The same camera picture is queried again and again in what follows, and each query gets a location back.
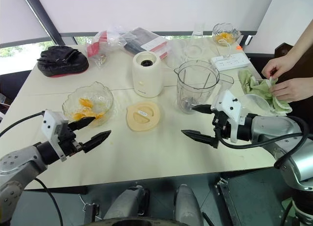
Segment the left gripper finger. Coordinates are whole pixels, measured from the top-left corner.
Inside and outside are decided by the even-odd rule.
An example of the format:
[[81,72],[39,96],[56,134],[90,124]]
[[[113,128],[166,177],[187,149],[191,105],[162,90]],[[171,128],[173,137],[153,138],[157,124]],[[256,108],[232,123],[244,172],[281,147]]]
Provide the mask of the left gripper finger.
[[111,132],[111,130],[100,132],[97,135],[93,136],[89,141],[82,144],[82,150],[84,151],[84,153],[91,151],[92,149],[103,143],[109,137]]
[[83,117],[77,121],[71,122],[68,124],[68,127],[74,132],[76,130],[80,130],[86,126],[88,126],[90,123],[92,123],[96,117],[89,116],[89,117]]

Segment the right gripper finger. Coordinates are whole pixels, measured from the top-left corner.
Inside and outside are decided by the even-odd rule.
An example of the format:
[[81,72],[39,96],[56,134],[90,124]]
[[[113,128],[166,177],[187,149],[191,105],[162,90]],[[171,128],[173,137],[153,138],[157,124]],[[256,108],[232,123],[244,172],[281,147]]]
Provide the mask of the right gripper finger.
[[205,114],[212,114],[211,105],[205,104],[205,105],[195,105],[192,107],[192,110],[205,113]]
[[216,137],[204,135],[204,134],[201,134],[199,131],[195,131],[195,130],[181,130],[181,132],[194,141],[208,144],[209,146],[215,149],[218,148],[219,140]]

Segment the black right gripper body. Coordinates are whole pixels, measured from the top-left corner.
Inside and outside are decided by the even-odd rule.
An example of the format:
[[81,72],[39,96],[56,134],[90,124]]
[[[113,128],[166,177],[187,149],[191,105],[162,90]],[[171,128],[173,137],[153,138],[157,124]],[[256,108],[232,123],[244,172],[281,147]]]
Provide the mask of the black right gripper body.
[[231,125],[228,122],[228,116],[224,112],[214,111],[212,124],[215,128],[220,128],[222,138],[230,138]]

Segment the person's left hand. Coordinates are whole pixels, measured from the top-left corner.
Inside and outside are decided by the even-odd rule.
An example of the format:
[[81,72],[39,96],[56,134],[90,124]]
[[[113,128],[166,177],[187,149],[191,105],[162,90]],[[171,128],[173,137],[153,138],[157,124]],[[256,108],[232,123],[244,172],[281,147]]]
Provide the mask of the person's left hand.
[[303,99],[302,83],[303,80],[300,78],[290,79],[272,86],[270,92],[278,100],[289,102],[299,101]]

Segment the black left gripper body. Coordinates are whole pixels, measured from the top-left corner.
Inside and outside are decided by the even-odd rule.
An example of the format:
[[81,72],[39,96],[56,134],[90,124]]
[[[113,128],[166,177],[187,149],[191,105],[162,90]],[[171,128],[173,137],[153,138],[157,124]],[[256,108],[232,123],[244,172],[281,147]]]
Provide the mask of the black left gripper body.
[[74,131],[79,129],[78,121],[62,125],[61,131],[58,134],[58,144],[66,157],[72,156],[82,150],[82,144],[75,140],[76,134]]

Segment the person's right hand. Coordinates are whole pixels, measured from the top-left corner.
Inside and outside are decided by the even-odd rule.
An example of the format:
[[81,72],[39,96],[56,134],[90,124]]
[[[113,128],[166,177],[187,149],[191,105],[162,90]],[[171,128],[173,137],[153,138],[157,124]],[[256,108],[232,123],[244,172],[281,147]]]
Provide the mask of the person's right hand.
[[294,61],[288,56],[274,58],[262,69],[262,75],[267,79],[276,79],[283,73],[289,71],[294,66]]

